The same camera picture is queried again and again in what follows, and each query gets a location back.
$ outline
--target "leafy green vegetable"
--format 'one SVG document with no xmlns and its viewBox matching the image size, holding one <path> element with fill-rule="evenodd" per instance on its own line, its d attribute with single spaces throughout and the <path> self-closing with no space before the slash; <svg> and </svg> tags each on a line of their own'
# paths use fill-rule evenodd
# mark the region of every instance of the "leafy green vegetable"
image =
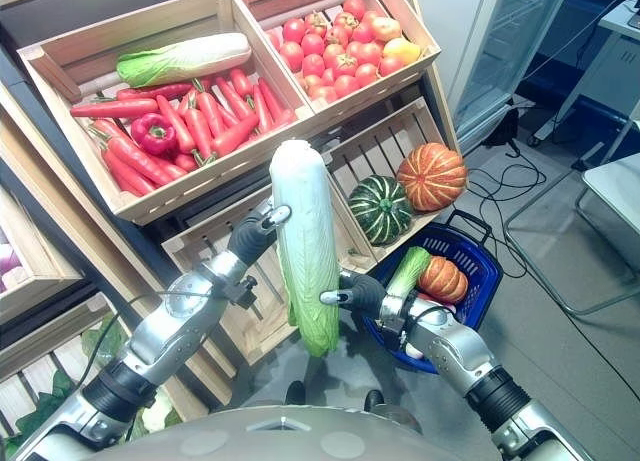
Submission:
<svg viewBox="0 0 640 461">
<path fill-rule="evenodd" d="M 402 261 L 387 285 L 387 293 L 399 298 L 406 298 L 413 289 L 420 275 L 429 266 L 431 255 L 419 246 L 412 246 L 407 250 Z"/>
<path fill-rule="evenodd" d="M 189 39 L 162 48 L 125 54 L 116 69 L 132 87 L 172 83 L 223 71 L 244 63 L 251 47 L 242 33 Z"/>
<path fill-rule="evenodd" d="M 283 142 L 269 168 L 276 206 L 291 217 L 277 228 L 278 257 L 289 298 L 289 324 L 299 326 L 305 346 L 322 356 L 338 343 L 338 307 L 320 293 L 338 289 L 338 266 L 327 170 L 309 143 Z"/>
</svg>

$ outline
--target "electrical wire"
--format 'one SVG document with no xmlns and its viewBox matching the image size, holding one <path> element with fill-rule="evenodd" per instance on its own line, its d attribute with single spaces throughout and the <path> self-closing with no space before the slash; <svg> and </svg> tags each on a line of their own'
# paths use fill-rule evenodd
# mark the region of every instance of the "electrical wire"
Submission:
<svg viewBox="0 0 640 461">
<path fill-rule="evenodd" d="M 615 4 L 617 4 L 619 1 L 620 0 L 611 1 L 595 18 L 593 18 L 590 22 L 588 22 L 580 31 L 578 31 L 569 41 L 567 41 L 560 48 L 558 48 L 551 56 L 549 56 L 547 59 L 545 59 L 543 62 L 541 62 L 533 71 L 531 71 L 524 78 L 522 78 L 520 80 L 520 82 L 526 81 L 531 76 L 533 76 L 538 71 L 540 71 L 544 66 L 546 66 L 549 62 L 551 62 L 551 60 L 555 59 L 555 57 L 558 56 L 558 54 L 560 54 L 562 51 L 567 49 L 569 47 L 569 45 L 571 45 L 571 43 L 573 43 L 576 39 L 578 39 L 578 37 L 582 33 L 584 33 L 587 29 L 589 29 L 590 26 L 594 25 L 594 23 L 595 23 L 595 27 L 597 27 L 597 23 L 600 21 L 602 16 L 604 16 L 609 11 L 609 9 L 611 9 L 611 7 L 614 6 Z"/>
<path fill-rule="evenodd" d="M 478 208 L 478 213 L 480 215 L 480 218 L 487 223 L 487 220 L 485 219 L 484 213 L 482 211 L 482 207 L 484 206 L 484 203 L 487 201 L 491 201 L 493 203 L 493 205 L 496 208 L 496 211 L 498 213 L 498 217 L 500 220 L 500 228 L 502 231 L 502 240 L 498 239 L 493 233 L 489 236 L 493 241 L 494 241 L 494 252 L 495 252 L 495 257 L 496 259 L 498 259 L 498 250 L 497 250 L 497 245 L 503 245 L 510 253 L 511 257 L 515 260 L 515 262 L 522 268 L 522 273 L 519 275 L 513 275 L 510 273 L 507 273 L 506 271 L 504 271 L 504 274 L 510 278 L 513 279 L 518 279 L 518 278 L 522 278 L 524 276 L 526 276 L 527 274 L 529 276 L 531 276 L 531 279 L 533 279 L 533 281 L 545 292 L 547 293 L 547 295 L 549 297 L 551 297 L 552 299 L 555 299 L 553 294 L 549 291 L 549 289 L 544 285 L 544 283 L 538 278 L 538 276 L 532 272 L 529 269 L 529 264 L 527 263 L 527 260 L 513 247 L 509 244 L 509 242 L 507 241 L 507 238 L 505 236 L 505 225 L 504 225 L 504 217 L 502 214 L 502 210 L 500 208 L 500 205 L 498 203 L 500 202 L 506 202 L 506 201 L 510 201 L 513 199 L 517 199 L 520 196 L 523 196 L 525 194 L 527 194 L 528 192 L 530 192 L 532 189 L 535 188 L 535 186 L 541 185 L 544 182 L 546 182 L 547 177 L 544 173 L 542 173 L 538 167 L 526 156 L 524 156 L 522 153 L 519 154 L 519 157 L 522 157 L 530 166 L 526 166 L 523 164 L 518 164 L 518 163 L 513 163 L 509 166 L 507 166 L 501 176 L 500 179 L 495 178 L 494 176 L 492 176 L 490 173 L 488 173 L 487 171 L 483 170 L 483 169 L 479 169 L 479 168 L 472 168 L 470 169 L 470 173 L 472 172 L 480 172 L 483 173 L 485 176 L 487 176 L 491 181 L 493 181 L 494 183 L 496 183 L 498 185 L 498 187 L 493 190 L 490 191 L 489 189 L 487 189 L 486 187 L 484 187 L 482 184 L 476 182 L 476 181 L 469 181 L 470 184 L 473 184 L 474 186 L 476 186 L 477 188 L 483 190 L 485 193 L 487 193 L 486 195 L 482 195 L 479 194 L 471 189 L 468 189 L 469 192 L 471 192 L 473 195 L 478 196 L 480 198 L 482 198 L 482 201 L 480 203 L 480 206 Z M 515 167 L 520 167 L 520 168 L 524 168 L 527 170 L 532 170 L 536 173 L 536 180 L 533 183 L 527 183 L 527 184 L 513 184 L 513 183 L 506 183 L 504 182 L 504 178 L 506 175 L 506 172 L 509 169 L 513 169 Z M 508 197 L 504 197 L 504 198 L 496 198 L 495 195 L 499 193 L 499 191 L 503 188 L 503 187 L 509 187 L 509 188 L 523 188 L 525 189 L 525 191 L 514 195 L 514 196 L 508 196 Z M 463 218 L 463 220 L 465 221 L 465 223 L 467 223 L 469 226 L 471 226 L 473 229 L 475 229 L 476 231 L 482 233 L 482 230 L 480 230 L 477 226 L 475 226 L 474 224 L 470 223 L 469 221 L 467 221 L 466 219 Z M 622 383 L 629 389 L 629 391 L 631 392 L 631 394 L 633 395 L 633 397 L 640 402 L 640 395 L 638 394 L 638 392 L 631 386 L 631 384 L 626 380 L 626 378 L 622 375 L 622 373 L 618 370 L 618 368 L 616 368 L 608 359 L 607 357 L 604 355 L 604 353 L 595 345 L 595 343 L 593 343 L 593 341 L 591 341 L 588 336 L 582 331 L 582 329 L 580 329 L 580 327 L 578 326 L 578 324 L 576 323 L 576 321 L 568 314 L 566 313 L 564 310 L 560 310 L 562 312 L 562 314 L 565 316 L 565 318 L 567 318 L 567 320 L 571 323 L 571 325 L 575 328 L 575 330 L 578 332 L 578 334 L 585 340 L 585 342 L 591 347 L 591 349 L 593 349 L 595 351 L 595 353 L 602 359 L 602 361 L 616 374 L 616 376 L 622 381 Z"/>
</svg>

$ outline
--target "green striped squash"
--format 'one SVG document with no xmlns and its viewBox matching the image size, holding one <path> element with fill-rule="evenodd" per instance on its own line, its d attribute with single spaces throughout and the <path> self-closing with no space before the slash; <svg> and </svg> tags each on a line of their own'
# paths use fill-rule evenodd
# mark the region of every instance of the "green striped squash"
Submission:
<svg viewBox="0 0 640 461">
<path fill-rule="evenodd" d="M 360 181 L 349 196 L 349 207 L 376 246 L 393 242 L 411 223 L 404 187 L 388 176 L 374 174 Z"/>
</svg>

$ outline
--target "tomato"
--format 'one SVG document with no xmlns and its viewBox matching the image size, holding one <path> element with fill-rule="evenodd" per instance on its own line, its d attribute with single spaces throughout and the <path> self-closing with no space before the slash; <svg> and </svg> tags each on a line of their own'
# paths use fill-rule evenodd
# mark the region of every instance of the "tomato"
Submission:
<svg viewBox="0 0 640 461">
<path fill-rule="evenodd" d="M 387 76 L 388 74 L 395 73 L 399 69 L 402 69 L 403 66 L 404 63 L 398 56 L 387 56 L 386 58 L 382 58 L 380 61 L 378 71 L 380 71 L 380 76 Z"/>
<path fill-rule="evenodd" d="M 367 7 L 363 0 L 344 0 L 344 3 L 342 3 L 342 9 L 353 14 L 355 18 L 360 21 L 364 16 L 364 12 L 367 10 Z"/>
<path fill-rule="evenodd" d="M 333 25 L 342 26 L 347 30 L 349 37 L 351 37 L 353 30 L 358 26 L 358 20 L 353 14 L 343 11 L 335 17 Z"/>
<path fill-rule="evenodd" d="M 349 33 L 344 26 L 333 26 L 327 30 L 324 42 L 325 44 L 339 44 L 343 48 L 346 48 L 349 43 Z"/>
<path fill-rule="evenodd" d="M 266 33 L 267 33 L 267 38 L 269 38 L 269 41 L 271 41 L 271 44 L 273 44 L 273 47 L 276 48 L 276 51 L 279 51 L 280 46 L 282 46 L 282 41 L 280 41 L 280 37 L 272 30 L 267 31 Z"/>
<path fill-rule="evenodd" d="M 307 14 L 304 18 L 305 32 L 313 33 L 324 38 L 327 32 L 327 20 L 321 13 Z"/>
<path fill-rule="evenodd" d="M 300 71 L 302 60 L 304 59 L 304 52 L 298 43 L 294 43 L 293 41 L 285 41 L 282 43 L 280 56 L 282 56 L 291 71 L 294 73 Z"/>
<path fill-rule="evenodd" d="M 356 53 L 358 64 L 373 64 L 377 66 L 382 58 L 382 48 L 376 43 L 367 43 L 360 46 Z"/>
<path fill-rule="evenodd" d="M 378 67 L 371 63 L 358 66 L 358 69 L 356 69 L 356 79 L 361 88 L 367 84 L 374 83 L 378 79 Z"/>
<path fill-rule="evenodd" d="M 338 95 L 336 94 L 336 90 L 333 86 L 315 87 L 311 90 L 310 94 L 311 99 L 324 98 L 324 100 L 329 104 L 338 100 Z"/>
<path fill-rule="evenodd" d="M 362 48 L 362 43 L 360 41 L 351 41 L 349 44 L 347 44 L 347 49 L 346 49 L 346 53 L 349 56 L 353 56 L 354 58 L 358 58 L 358 52 L 360 51 L 360 49 Z"/>
<path fill-rule="evenodd" d="M 310 54 L 322 55 L 322 53 L 324 53 L 324 39 L 317 34 L 305 34 L 300 42 L 300 46 L 305 56 Z"/>
<path fill-rule="evenodd" d="M 329 44 L 326 48 L 324 48 L 324 53 L 322 54 L 322 59 L 324 59 L 324 64 L 327 66 L 331 66 L 333 62 L 333 58 L 335 58 L 339 54 L 344 54 L 344 48 L 341 44 Z"/>
<path fill-rule="evenodd" d="M 336 77 L 333 75 L 333 69 L 327 68 L 322 73 L 322 84 L 325 86 L 333 86 L 333 83 L 336 82 Z"/>
<path fill-rule="evenodd" d="M 360 89 L 360 85 L 358 84 L 358 80 L 353 76 L 348 76 L 343 74 L 342 76 L 338 76 L 333 87 L 336 90 L 336 94 L 338 98 L 344 98 L 346 95 L 353 93 Z"/>
<path fill-rule="evenodd" d="M 315 74 L 318 77 L 324 73 L 324 61 L 319 54 L 310 54 L 302 61 L 302 74 L 308 76 Z"/>
<path fill-rule="evenodd" d="M 339 54 L 333 59 L 333 63 L 330 66 L 336 78 L 343 74 L 354 76 L 356 74 L 357 67 L 358 60 L 348 54 Z"/>
<path fill-rule="evenodd" d="M 378 11 L 369 10 L 364 13 L 362 19 L 360 20 L 360 24 L 371 24 L 374 19 L 384 16 L 384 14 L 380 14 Z"/>
<path fill-rule="evenodd" d="M 282 27 L 282 38 L 285 41 L 293 41 L 294 43 L 300 44 L 304 32 L 304 21 L 300 18 L 291 18 L 288 19 Z"/>
<path fill-rule="evenodd" d="M 320 76 L 316 74 L 310 74 L 304 77 L 302 87 L 307 92 L 307 94 L 311 93 L 311 90 L 316 86 L 324 86 L 322 79 Z"/>
<path fill-rule="evenodd" d="M 375 36 L 370 24 L 360 23 L 351 35 L 351 41 L 360 41 L 361 43 L 370 43 L 374 39 Z"/>
<path fill-rule="evenodd" d="M 402 28 L 400 23 L 393 18 L 379 17 L 371 22 L 371 28 L 376 39 L 380 41 L 389 41 L 393 38 L 402 36 Z"/>
</svg>

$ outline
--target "concrete floor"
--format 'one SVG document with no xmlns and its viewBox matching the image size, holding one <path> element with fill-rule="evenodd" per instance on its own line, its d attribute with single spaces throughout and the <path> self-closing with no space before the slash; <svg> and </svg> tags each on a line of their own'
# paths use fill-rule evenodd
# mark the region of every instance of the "concrete floor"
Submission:
<svg viewBox="0 0 640 461">
<path fill-rule="evenodd" d="M 575 160 L 550 144 L 536 150 L 519 145 L 549 180 Z M 480 148 L 466 158 L 467 165 L 499 177 L 509 164 L 522 162 L 506 157 L 506 152 L 505 147 Z M 505 181 L 527 183 L 535 179 L 531 172 L 513 171 Z M 480 173 L 473 173 L 471 179 L 488 189 L 495 187 Z M 609 246 L 598 241 L 573 213 L 572 202 L 581 186 L 579 177 L 567 179 L 523 213 L 513 232 L 556 288 L 577 307 L 587 307 L 598 297 L 616 294 L 628 282 L 629 273 Z M 500 203 L 505 217 L 540 189 Z M 505 188 L 500 195 L 509 193 Z M 601 221 L 617 222 L 597 200 L 587 204 Z M 479 198 L 471 193 L 456 201 L 458 208 L 475 214 L 478 205 Z M 483 212 L 502 238 L 495 207 L 487 205 Z M 635 250 L 636 261 L 639 252 Z M 499 247 L 498 258 L 505 271 L 522 271 L 505 249 Z M 433 444 L 463 460 L 501 459 L 476 414 L 439 376 L 405 368 L 377 345 L 357 320 L 342 314 L 336 352 L 323 359 L 310 358 L 299 338 L 291 337 L 259 365 L 240 374 L 232 405 L 281 402 L 287 386 L 296 379 L 305 382 L 308 402 L 317 405 L 361 408 L 367 391 L 379 388 L 388 402 L 414 414 Z M 640 391 L 638 320 L 640 299 L 636 298 L 576 321 L 636 392 Z M 516 381 L 549 407 L 595 459 L 640 459 L 637 398 L 530 276 L 503 278 L 479 332 Z"/>
</svg>

